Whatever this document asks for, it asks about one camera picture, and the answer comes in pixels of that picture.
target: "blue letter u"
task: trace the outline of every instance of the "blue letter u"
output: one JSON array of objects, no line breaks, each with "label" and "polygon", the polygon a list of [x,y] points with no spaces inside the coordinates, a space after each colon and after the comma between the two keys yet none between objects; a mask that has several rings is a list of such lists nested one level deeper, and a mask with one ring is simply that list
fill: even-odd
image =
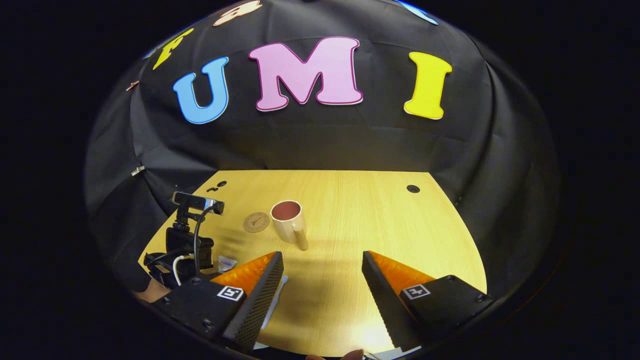
[{"label": "blue letter u", "polygon": [[212,101],[206,108],[198,105],[193,91],[193,80],[196,74],[186,74],[173,84],[173,91],[178,94],[180,110],[188,122],[205,124],[216,120],[227,109],[229,96],[223,67],[228,61],[229,58],[224,56],[202,67],[202,73],[209,76],[212,94]]}]

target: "mug handle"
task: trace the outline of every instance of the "mug handle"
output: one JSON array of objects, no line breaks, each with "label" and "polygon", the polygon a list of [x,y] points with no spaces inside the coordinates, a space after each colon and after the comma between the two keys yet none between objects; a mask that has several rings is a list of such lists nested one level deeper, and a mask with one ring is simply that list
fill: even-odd
[{"label": "mug handle", "polygon": [[305,234],[304,228],[296,227],[296,224],[291,224],[291,227],[293,227],[293,233],[296,235],[296,240],[300,249],[307,250],[309,245],[307,243],[307,235]]}]

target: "small packet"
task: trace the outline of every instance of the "small packet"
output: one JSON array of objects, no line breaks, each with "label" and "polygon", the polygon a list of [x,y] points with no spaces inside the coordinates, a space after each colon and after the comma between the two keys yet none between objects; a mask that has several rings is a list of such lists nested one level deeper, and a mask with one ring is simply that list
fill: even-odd
[{"label": "small packet", "polygon": [[233,259],[225,258],[224,256],[218,256],[218,272],[227,272],[231,270],[238,262]]}]

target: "finger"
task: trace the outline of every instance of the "finger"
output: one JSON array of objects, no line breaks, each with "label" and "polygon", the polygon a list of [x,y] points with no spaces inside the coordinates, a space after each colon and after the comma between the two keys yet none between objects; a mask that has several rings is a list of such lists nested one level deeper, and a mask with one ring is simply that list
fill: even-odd
[{"label": "finger", "polygon": [[354,350],[354,351],[348,352],[340,360],[362,360],[363,356],[364,356],[364,351],[362,349]]}]

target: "coaster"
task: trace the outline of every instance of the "coaster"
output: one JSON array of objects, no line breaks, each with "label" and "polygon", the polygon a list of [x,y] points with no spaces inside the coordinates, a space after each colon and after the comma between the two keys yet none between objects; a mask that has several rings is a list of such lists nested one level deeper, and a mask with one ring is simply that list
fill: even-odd
[{"label": "coaster", "polygon": [[265,213],[253,213],[246,217],[243,223],[244,230],[249,233],[257,233],[269,225],[269,216]]}]

